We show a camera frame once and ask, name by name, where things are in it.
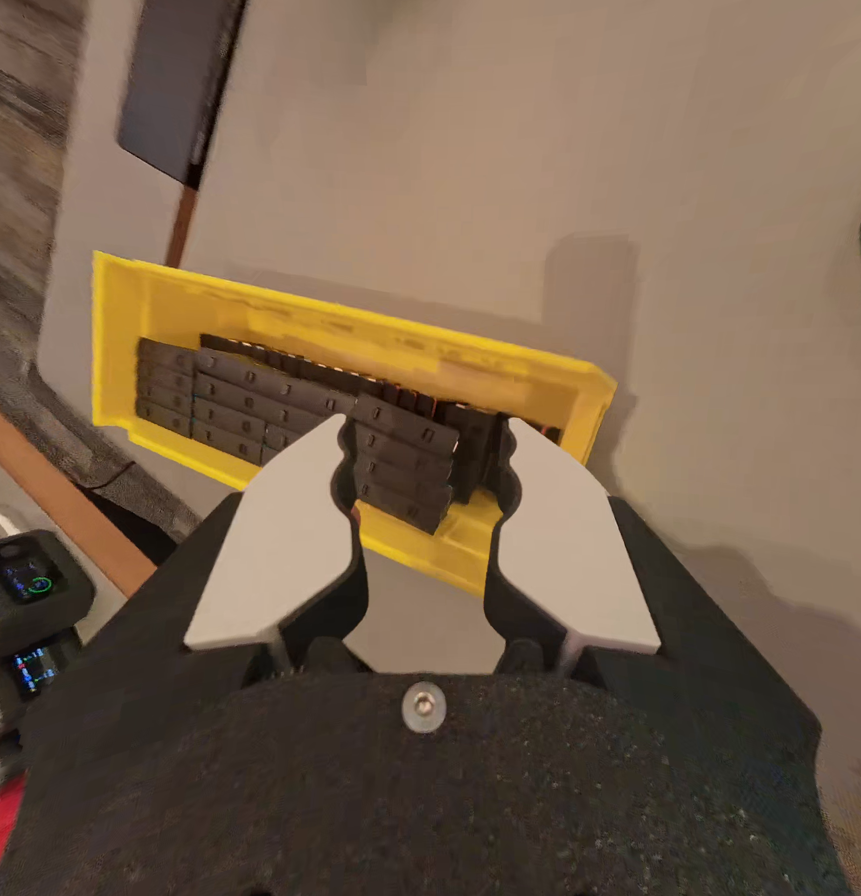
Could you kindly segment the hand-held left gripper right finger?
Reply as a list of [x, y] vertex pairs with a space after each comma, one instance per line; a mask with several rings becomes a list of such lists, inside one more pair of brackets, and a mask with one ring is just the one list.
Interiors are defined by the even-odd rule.
[[587, 648], [659, 651], [610, 495], [585, 465], [509, 418], [496, 496], [502, 516], [482, 603], [499, 636], [534, 641], [544, 658], [580, 658]]

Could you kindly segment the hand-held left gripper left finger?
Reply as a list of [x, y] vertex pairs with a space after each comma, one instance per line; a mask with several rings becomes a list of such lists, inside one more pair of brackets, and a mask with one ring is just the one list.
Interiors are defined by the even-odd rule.
[[335, 414], [271, 460], [243, 490], [184, 635], [192, 651], [345, 639], [369, 587], [354, 517], [352, 420]]

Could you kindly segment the bundle of black batteries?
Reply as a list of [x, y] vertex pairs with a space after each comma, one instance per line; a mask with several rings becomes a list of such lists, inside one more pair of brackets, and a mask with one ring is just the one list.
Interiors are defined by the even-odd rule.
[[347, 417], [358, 499], [421, 532], [500, 489], [502, 413], [209, 334], [195, 350], [141, 338], [136, 361], [138, 417], [253, 465]]

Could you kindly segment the yellow plastic bin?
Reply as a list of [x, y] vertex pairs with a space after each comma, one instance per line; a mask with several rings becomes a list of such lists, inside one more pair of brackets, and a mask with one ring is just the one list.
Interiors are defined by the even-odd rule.
[[203, 333], [553, 427], [560, 447], [581, 463], [617, 389], [612, 377], [585, 361], [95, 252], [93, 423], [125, 429], [135, 444], [239, 490], [257, 466], [135, 411], [139, 340], [194, 350]]

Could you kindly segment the wooden edged table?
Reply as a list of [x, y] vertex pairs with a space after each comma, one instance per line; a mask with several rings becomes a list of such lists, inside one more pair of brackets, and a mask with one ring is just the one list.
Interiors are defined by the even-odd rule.
[[0, 413], [0, 467], [130, 599], [156, 566]]

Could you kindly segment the black battery charging case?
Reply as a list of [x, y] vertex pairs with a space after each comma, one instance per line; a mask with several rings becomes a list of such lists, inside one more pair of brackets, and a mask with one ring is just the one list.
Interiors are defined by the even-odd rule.
[[82, 643], [67, 628], [0, 658], [0, 737], [16, 729], [34, 700], [78, 656]]
[[53, 532], [0, 539], [0, 638], [42, 638], [73, 626], [91, 609], [96, 589]]

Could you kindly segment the dark blue pad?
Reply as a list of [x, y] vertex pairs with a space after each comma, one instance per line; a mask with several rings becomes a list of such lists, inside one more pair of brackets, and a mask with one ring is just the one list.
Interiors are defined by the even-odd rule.
[[199, 189], [246, 1], [146, 1], [116, 139]]

